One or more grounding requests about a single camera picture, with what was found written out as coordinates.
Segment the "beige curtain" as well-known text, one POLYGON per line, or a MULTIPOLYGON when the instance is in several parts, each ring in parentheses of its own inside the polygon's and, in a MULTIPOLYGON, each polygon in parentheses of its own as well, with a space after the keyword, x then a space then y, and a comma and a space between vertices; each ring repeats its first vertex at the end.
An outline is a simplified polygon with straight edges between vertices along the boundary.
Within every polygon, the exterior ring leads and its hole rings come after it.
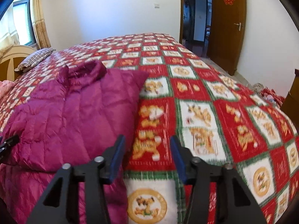
POLYGON ((39 49, 50 48, 51 43, 48 37, 42 0, 30 1, 30 18, 33 26, 34 37, 39 49))
POLYGON ((19 45, 19 35, 17 33, 13 10, 9 8, 1 18, 1 37, 0 37, 0 58, 14 45, 19 45))

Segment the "window with dark frame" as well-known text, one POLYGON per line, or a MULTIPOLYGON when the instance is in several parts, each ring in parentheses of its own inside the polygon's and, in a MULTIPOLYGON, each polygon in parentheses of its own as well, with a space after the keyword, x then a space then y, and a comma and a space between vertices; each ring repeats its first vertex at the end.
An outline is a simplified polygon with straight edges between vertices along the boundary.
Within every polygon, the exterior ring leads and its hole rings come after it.
POLYGON ((36 44, 30 14, 30 0, 13 1, 13 16, 20 45, 36 44))

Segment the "beige left curtain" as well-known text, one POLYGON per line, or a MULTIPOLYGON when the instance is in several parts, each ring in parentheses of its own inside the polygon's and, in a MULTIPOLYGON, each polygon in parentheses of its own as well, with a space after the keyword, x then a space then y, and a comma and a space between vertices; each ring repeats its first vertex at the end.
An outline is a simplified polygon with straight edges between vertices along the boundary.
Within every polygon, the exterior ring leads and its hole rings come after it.
POLYGON ((19 45, 19 35, 17 33, 13 10, 9 8, 1 18, 1 37, 0 37, 0 58, 14 45, 19 45))

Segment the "striped plaid pillow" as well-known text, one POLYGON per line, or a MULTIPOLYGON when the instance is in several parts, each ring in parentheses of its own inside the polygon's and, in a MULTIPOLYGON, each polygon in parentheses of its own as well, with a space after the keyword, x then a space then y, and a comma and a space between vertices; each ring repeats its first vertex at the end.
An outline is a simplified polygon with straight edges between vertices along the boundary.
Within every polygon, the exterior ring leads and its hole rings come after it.
POLYGON ((35 51, 28 57, 26 57, 15 69, 15 72, 25 73, 35 66, 37 66, 40 62, 45 60, 45 58, 49 57, 55 49, 53 48, 43 48, 38 51, 35 51))

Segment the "pink floral folded blanket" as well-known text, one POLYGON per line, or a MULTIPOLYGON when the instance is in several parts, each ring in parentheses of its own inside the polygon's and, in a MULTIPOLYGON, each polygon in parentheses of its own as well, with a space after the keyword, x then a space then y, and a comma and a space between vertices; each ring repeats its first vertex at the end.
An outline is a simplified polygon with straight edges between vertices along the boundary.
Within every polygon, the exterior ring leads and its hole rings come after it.
POLYGON ((15 83, 10 80, 0 81, 0 99, 3 98, 14 85, 15 83))

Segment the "magenta quilted down jacket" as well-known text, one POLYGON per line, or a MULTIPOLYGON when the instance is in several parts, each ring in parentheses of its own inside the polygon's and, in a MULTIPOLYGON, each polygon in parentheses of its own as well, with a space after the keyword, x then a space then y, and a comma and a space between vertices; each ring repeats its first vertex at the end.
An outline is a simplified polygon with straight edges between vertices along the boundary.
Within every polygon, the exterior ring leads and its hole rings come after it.
POLYGON ((99 61, 64 66, 17 106, 3 130, 17 143, 1 165, 1 198, 25 223, 57 170, 88 163, 125 136, 132 147, 140 91, 148 73, 99 61))

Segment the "brown wooden cabinet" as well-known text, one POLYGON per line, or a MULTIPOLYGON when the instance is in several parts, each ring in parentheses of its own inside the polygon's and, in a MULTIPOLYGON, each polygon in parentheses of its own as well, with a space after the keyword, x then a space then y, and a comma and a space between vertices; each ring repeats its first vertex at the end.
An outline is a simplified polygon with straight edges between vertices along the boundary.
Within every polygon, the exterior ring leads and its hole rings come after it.
POLYGON ((299 74, 295 69, 295 78, 287 97, 285 98, 281 110, 291 119, 295 128, 299 128, 299 74))

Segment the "brown wooden door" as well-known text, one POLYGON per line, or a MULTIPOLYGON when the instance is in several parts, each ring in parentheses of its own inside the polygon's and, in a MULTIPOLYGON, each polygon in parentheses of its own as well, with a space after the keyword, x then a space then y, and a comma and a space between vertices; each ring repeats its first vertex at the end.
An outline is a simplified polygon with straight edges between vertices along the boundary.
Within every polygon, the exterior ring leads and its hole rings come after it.
POLYGON ((224 0, 212 0, 212 14, 207 56, 229 75, 234 75, 243 45, 246 23, 246 0, 232 6, 224 0), (234 23, 242 23, 241 31, 234 23))

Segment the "red patchwork bear bedspread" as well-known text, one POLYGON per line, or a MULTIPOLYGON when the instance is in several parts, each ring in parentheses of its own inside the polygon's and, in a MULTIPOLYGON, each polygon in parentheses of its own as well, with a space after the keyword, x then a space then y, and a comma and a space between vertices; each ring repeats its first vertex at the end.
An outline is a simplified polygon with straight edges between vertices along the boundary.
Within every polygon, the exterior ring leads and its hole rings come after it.
POLYGON ((113 223, 182 223, 191 188, 178 179, 170 137, 212 165, 232 163, 267 223, 298 192, 298 132, 277 106, 217 71, 167 34, 133 34, 52 53, 1 99, 1 135, 14 109, 62 67, 101 62, 148 73, 124 176, 105 188, 113 223))

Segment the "beige right curtain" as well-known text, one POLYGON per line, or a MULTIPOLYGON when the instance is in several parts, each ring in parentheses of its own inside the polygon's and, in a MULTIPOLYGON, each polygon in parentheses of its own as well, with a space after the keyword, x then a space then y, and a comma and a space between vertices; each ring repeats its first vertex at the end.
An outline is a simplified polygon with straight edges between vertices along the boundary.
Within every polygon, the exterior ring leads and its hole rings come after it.
POLYGON ((30 18, 33 26, 34 37, 39 49, 50 48, 51 43, 48 37, 42 0, 30 1, 30 18))

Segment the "cream wooden headboard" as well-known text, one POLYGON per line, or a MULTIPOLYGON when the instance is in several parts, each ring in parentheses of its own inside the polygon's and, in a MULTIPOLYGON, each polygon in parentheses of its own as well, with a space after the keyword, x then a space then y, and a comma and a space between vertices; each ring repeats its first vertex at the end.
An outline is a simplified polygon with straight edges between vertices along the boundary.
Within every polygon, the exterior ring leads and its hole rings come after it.
POLYGON ((15 72, 18 65, 36 51, 30 46, 17 45, 11 47, 1 58, 0 81, 15 81, 22 73, 15 72))

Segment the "clothes pile on floor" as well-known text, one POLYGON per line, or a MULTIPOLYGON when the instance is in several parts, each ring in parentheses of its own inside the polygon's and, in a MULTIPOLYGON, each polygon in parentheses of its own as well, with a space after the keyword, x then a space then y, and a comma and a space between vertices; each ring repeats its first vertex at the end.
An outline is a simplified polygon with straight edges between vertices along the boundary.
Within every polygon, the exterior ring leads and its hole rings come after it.
POLYGON ((255 83, 252 86, 252 89, 259 96, 261 96, 265 100, 271 102, 278 108, 281 108, 281 106, 285 100, 285 97, 276 94, 276 92, 273 89, 269 89, 269 88, 263 86, 261 83, 255 83))

